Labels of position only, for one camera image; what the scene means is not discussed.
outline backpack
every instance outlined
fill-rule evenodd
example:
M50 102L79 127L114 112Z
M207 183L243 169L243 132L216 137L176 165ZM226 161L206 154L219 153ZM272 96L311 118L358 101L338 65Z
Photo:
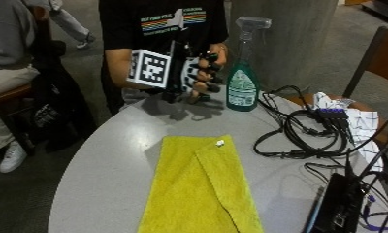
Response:
M69 124L78 136L87 139L97 130L97 123L79 85L62 63L59 51L37 53L33 66L39 75L31 82L31 141L38 143L58 137L57 135L61 137L62 129Z

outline white marker cube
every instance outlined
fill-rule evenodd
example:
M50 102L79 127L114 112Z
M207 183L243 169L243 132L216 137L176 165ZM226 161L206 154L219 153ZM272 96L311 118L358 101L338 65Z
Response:
M133 51L129 81L166 88L171 57L149 50Z

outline white spray nozzle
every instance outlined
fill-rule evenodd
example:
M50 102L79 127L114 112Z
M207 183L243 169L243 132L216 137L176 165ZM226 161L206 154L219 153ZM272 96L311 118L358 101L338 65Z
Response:
M236 24L242 28L240 38L251 41L254 31L270 28L272 20L263 17L240 17L236 20Z

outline spray bottle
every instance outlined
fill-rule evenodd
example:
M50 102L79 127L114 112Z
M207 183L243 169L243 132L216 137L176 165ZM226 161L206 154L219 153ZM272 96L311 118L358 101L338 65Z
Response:
M227 105L230 109L248 112L258 106L260 85L250 67L254 32L271 27L272 21L262 17L240 17L239 55L228 78Z

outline round table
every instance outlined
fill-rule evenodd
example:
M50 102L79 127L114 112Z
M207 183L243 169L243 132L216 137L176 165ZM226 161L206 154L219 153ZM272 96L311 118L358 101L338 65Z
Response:
M149 201L162 138L167 135L231 134L266 232L302 232L322 180L303 167L327 159L267 158L254 152L256 139L279 128L259 106L243 113L226 107L226 88L212 101L196 105L168 104L154 96L130 106L98 129L83 144L58 188L50 217L50 233L137 232ZM283 112L299 106L276 97ZM312 144L323 139L308 138ZM264 151L298 147L279 134L260 146ZM354 156L356 170L367 166ZM388 211L380 203L378 211ZM359 226L359 232L368 232Z

